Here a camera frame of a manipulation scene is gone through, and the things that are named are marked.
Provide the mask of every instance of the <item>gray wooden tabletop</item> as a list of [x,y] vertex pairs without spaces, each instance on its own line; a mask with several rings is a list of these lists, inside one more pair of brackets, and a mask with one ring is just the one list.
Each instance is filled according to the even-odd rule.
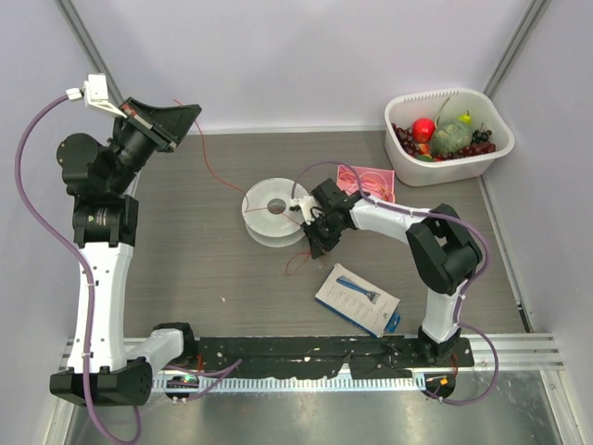
[[[383,132],[265,133],[206,137],[208,158],[220,177],[247,190],[271,178],[295,179],[308,165],[333,159],[390,169]],[[310,190],[335,178],[321,166],[301,183]],[[478,227],[492,247],[491,269],[468,293],[461,319],[488,333],[523,332],[511,287],[476,180],[422,188],[397,183],[397,202],[432,208],[452,205]],[[399,333],[422,322],[426,287],[409,249],[374,233],[349,231],[326,256],[309,260],[293,276],[284,268],[308,248],[303,238],[288,248],[266,248],[246,232],[241,193],[208,172],[199,136],[174,154],[155,154],[143,169],[136,197],[140,220],[128,276],[124,331],[147,337],[152,326],[189,322],[199,336],[314,336],[362,334],[314,300],[340,262],[401,299]]]

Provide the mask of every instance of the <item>spool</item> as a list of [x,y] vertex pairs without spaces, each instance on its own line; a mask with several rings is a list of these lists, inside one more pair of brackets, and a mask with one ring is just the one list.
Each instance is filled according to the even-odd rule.
[[[288,208],[294,183],[284,178],[266,179],[251,187],[243,198],[241,213],[245,227],[251,237],[261,245],[285,248],[295,244],[305,235],[300,228],[304,222],[300,211],[291,211]],[[305,187],[297,184],[295,197],[306,195],[308,193]]]

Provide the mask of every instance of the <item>white basket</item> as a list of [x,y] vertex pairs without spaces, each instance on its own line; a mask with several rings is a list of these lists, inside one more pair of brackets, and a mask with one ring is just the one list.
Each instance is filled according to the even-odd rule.
[[[408,128],[419,118],[434,120],[448,97],[450,100],[443,108],[440,121],[455,119],[469,110],[474,129],[479,128],[483,122],[484,128],[492,131],[490,142],[497,146],[494,153],[442,162],[424,162],[412,158],[403,150],[391,123]],[[385,123],[387,124],[385,149],[397,178],[402,183],[413,186],[442,184],[479,176],[486,171],[494,159],[509,154],[515,144],[511,129],[502,120],[492,101],[470,88],[450,88],[396,97],[385,109]]]

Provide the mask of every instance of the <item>gray wall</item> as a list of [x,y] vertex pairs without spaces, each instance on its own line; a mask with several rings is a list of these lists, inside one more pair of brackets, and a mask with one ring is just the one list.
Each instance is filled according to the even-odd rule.
[[378,125],[397,95],[481,89],[529,0],[75,3],[122,88],[212,130]]
[[486,179],[537,329],[593,418],[593,3],[552,1],[495,96],[517,138]]
[[[0,443],[38,445],[56,400],[48,379],[74,332],[78,266],[20,203],[14,155],[31,118],[67,88],[82,85],[90,66],[51,1],[5,4],[0,42]],[[57,144],[78,131],[105,140],[109,124],[83,103],[66,103],[40,124],[27,146],[25,186],[67,237],[71,199],[60,180]]]

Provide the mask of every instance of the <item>pink box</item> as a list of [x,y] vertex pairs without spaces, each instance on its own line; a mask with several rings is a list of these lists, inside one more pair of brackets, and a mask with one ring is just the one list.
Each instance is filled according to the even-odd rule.
[[[352,167],[362,180],[362,189],[383,201],[396,202],[396,173],[393,170]],[[356,177],[348,168],[339,165],[337,168],[337,186],[349,195],[359,188]]]

